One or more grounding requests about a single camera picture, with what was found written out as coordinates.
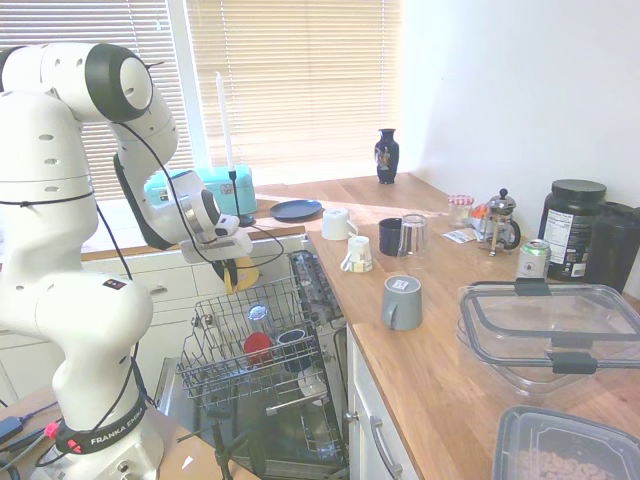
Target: blue plate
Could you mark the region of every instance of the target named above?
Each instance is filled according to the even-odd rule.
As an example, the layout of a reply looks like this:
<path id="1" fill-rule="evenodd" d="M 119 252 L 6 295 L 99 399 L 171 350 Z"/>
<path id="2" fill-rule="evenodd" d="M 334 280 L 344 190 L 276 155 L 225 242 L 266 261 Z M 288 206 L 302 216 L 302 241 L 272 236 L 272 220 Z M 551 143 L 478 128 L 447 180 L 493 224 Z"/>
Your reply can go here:
<path id="1" fill-rule="evenodd" d="M 316 200 L 291 200 L 271 207 L 271 216 L 276 220 L 304 220 L 322 210 L 322 204 Z"/>

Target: window blind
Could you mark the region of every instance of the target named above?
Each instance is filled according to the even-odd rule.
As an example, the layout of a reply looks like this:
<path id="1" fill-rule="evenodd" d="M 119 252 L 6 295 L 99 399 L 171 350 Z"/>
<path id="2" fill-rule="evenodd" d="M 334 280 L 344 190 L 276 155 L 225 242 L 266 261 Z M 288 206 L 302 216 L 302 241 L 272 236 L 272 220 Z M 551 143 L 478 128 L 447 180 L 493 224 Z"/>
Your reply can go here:
<path id="1" fill-rule="evenodd" d="M 220 72 L 234 155 L 254 182 L 375 174 L 378 129 L 398 123 L 400 1 L 186 0 L 214 163 Z"/>
<path id="2" fill-rule="evenodd" d="M 113 43 L 129 48 L 151 68 L 151 77 L 180 132 L 169 166 L 193 167 L 191 142 L 171 27 L 164 0 L 0 1 L 0 50 L 52 42 Z M 87 125 L 82 139 L 98 199 L 123 197 L 113 169 L 116 142 L 105 125 Z"/>

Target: jar lid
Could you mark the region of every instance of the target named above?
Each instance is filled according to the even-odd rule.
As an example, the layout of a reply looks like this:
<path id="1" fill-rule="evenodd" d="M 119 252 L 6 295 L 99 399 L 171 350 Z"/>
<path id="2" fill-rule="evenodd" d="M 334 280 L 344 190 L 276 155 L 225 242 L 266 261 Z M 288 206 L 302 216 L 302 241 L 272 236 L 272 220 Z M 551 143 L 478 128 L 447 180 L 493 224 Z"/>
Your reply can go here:
<path id="1" fill-rule="evenodd" d="M 507 196 L 508 193 L 509 191 L 506 188 L 502 188 L 500 190 L 500 195 L 491 197 L 491 200 L 489 200 L 489 208 L 492 211 L 503 215 L 508 215 L 513 212 L 513 209 L 516 208 L 517 204 L 513 198 Z"/>
<path id="2" fill-rule="evenodd" d="M 569 200 L 597 202 L 604 198 L 607 187 L 589 180 L 564 179 L 553 182 L 551 191 L 554 195 Z"/>
<path id="3" fill-rule="evenodd" d="M 473 205 L 474 198 L 469 195 L 449 195 L 449 205 Z"/>

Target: clear plastic box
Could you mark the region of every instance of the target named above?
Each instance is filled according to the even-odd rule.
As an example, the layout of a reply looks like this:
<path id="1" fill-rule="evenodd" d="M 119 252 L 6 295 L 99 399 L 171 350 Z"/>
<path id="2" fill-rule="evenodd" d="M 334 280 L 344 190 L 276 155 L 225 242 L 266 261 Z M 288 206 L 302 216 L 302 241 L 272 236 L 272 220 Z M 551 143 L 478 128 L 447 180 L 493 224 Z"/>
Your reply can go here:
<path id="1" fill-rule="evenodd" d="M 461 293 L 458 338 L 526 395 L 640 368 L 640 316 L 612 288 L 485 282 Z"/>
<path id="2" fill-rule="evenodd" d="M 580 417 L 511 408 L 500 421 L 493 480 L 639 480 L 638 443 Z"/>

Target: white candle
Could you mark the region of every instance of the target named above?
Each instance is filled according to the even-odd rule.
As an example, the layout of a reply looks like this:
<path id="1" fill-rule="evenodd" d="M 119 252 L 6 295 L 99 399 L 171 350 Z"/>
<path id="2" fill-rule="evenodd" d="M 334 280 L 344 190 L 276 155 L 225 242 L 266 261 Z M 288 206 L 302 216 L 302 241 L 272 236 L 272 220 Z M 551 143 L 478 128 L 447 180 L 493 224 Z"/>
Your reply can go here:
<path id="1" fill-rule="evenodd" d="M 224 148 L 227 151 L 227 167 L 229 171 L 235 171 L 233 164 L 233 148 L 231 148 L 231 131 L 227 119 L 227 101 L 224 95 L 224 80 L 220 73 L 216 73 L 216 87 L 218 88 L 218 105 L 220 106 L 220 119 L 222 120 L 222 133 L 224 133 Z"/>

